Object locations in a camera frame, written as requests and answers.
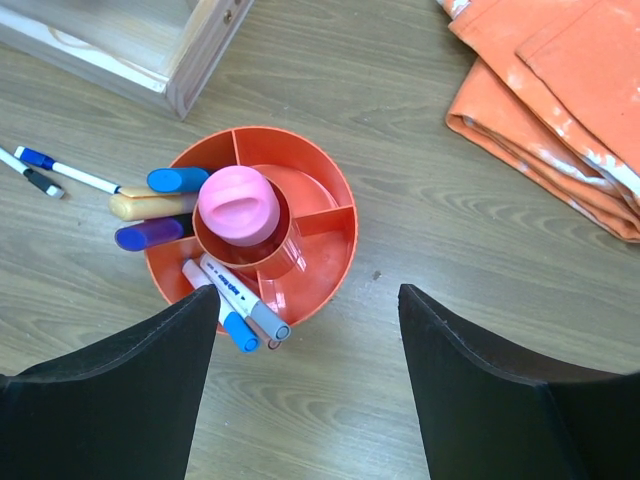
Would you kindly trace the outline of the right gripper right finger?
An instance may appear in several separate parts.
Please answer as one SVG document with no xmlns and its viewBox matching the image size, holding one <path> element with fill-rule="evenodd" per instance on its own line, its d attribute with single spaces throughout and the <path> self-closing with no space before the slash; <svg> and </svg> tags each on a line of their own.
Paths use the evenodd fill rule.
<svg viewBox="0 0 640 480">
<path fill-rule="evenodd" d="M 399 324 L 434 479 L 635 479 L 639 376 L 560 361 L 414 285 Z"/>
</svg>

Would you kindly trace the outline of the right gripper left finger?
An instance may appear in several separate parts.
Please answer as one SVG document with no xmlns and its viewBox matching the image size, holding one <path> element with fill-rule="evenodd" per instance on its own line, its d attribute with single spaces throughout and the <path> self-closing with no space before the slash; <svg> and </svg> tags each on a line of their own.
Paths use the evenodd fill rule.
<svg viewBox="0 0 640 480">
<path fill-rule="evenodd" d="M 1 378 L 4 479 L 182 479 L 216 337 L 201 287 L 125 330 Z"/>
</svg>

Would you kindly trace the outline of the white pen light-blue cap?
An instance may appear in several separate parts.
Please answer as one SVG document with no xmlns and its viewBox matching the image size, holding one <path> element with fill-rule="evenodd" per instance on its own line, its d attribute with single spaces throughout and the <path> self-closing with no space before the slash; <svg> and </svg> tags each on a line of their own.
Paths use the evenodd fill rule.
<svg viewBox="0 0 640 480">
<path fill-rule="evenodd" d="M 209 277 L 192 259 L 185 261 L 182 266 L 182 273 L 195 290 L 206 285 L 213 285 Z M 216 292 L 220 299 L 218 322 L 241 352 L 252 353 L 258 350 L 261 345 L 258 336 L 249 328 L 243 317 L 231 306 L 219 290 L 216 290 Z"/>
</svg>

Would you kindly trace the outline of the white pen brown cap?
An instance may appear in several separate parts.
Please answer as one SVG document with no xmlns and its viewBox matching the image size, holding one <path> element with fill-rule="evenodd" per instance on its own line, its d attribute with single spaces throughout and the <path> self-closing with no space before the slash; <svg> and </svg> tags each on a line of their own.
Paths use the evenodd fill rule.
<svg viewBox="0 0 640 480">
<path fill-rule="evenodd" d="M 274 351 L 281 346 L 280 341 L 273 340 L 250 316 L 245 318 L 245 323 L 269 350 Z"/>
</svg>

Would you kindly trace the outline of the white pen grey cap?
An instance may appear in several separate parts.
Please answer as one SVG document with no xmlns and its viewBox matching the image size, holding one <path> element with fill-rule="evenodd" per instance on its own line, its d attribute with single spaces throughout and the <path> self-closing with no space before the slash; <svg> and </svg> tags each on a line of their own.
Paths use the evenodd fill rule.
<svg viewBox="0 0 640 480">
<path fill-rule="evenodd" d="M 211 255 L 204 253 L 199 266 L 226 300 L 244 317 L 250 317 L 274 341 L 286 340 L 291 329 L 236 275 Z"/>
</svg>

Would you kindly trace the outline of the black highlighter purple cap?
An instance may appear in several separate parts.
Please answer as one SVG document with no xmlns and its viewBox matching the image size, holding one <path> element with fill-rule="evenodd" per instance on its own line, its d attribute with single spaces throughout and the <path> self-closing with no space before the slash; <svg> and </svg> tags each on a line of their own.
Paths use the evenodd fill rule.
<svg viewBox="0 0 640 480">
<path fill-rule="evenodd" d="M 114 240 L 123 250 L 138 252 L 193 234 L 192 215 L 181 214 L 120 228 L 115 232 Z"/>
</svg>

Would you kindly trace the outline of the orange pink highlighter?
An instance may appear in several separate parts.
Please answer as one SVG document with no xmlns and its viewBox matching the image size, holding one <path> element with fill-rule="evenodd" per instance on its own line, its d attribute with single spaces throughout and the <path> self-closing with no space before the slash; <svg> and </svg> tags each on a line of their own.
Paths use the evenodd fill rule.
<svg viewBox="0 0 640 480">
<path fill-rule="evenodd" d="M 148 187 L 123 187 L 108 200 L 110 212 L 123 221 L 157 219 L 194 210 L 196 193 L 161 194 Z"/>
</svg>

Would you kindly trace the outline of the glue tube pink cap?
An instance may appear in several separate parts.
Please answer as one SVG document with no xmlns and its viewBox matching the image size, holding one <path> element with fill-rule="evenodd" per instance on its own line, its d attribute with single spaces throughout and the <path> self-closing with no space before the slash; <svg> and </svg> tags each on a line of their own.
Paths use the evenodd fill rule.
<svg viewBox="0 0 640 480">
<path fill-rule="evenodd" d="M 235 165 L 216 171 L 204 182 L 198 212 L 205 226 L 227 243 L 251 247 L 275 232 L 281 209 L 265 176 Z"/>
</svg>

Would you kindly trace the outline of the black highlighter blue cap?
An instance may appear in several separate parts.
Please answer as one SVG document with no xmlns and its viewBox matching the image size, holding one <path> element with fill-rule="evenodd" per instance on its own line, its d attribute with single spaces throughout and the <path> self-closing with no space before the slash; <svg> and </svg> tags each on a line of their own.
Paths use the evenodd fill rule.
<svg viewBox="0 0 640 480">
<path fill-rule="evenodd" d="M 160 168 L 147 175 L 147 185 L 164 194 L 197 193 L 210 175 L 199 167 Z"/>
</svg>

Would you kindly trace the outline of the orange round divided organizer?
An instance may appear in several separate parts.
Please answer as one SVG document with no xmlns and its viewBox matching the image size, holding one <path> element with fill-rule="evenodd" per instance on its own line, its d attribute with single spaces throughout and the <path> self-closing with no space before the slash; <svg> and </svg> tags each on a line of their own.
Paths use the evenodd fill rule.
<svg viewBox="0 0 640 480">
<path fill-rule="evenodd" d="M 244 126 L 201 139 L 172 164 L 251 167 L 273 185 L 284 219 L 267 256 L 255 248 L 232 247 L 209 232 L 198 215 L 193 235 L 146 250 L 151 278 L 168 303 L 191 294 L 182 265 L 203 253 L 224 264 L 290 326 L 331 300 L 355 257 L 358 216 L 348 181 L 320 147 L 287 130 Z"/>
</svg>

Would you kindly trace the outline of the white pen dark-blue cap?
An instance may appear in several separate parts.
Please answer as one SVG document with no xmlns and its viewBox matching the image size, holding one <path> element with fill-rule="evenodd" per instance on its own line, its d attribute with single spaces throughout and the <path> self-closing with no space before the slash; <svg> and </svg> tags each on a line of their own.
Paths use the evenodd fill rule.
<svg viewBox="0 0 640 480">
<path fill-rule="evenodd" d="M 39 167 L 48 171 L 54 171 L 58 174 L 69 177 L 111 195 L 117 194 L 120 190 L 120 186 L 116 183 L 63 164 L 62 162 L 56 161 L 44 153 L 27 148 L 25 146 L 18 146 L 14 152 L 14 155 L 19 160 L 29 165 Z"/>
</svg>

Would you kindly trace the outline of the white pen black cap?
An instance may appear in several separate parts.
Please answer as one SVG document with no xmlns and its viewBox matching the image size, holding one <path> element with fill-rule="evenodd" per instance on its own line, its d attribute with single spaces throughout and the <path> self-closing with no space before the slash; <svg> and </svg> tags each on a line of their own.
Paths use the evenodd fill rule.
<svg viewBox="0 0 640 480">
<path fill-rule="evenodd" d="M 65 191 L 47 176 L 33 170 L 27 164 L 16 158 L 4 149 L 0 152 L 1 161 L 10 168 L 24 176 L 32 185 L 45 193 L 47 196 L 61 199 Z"/>
</svg>

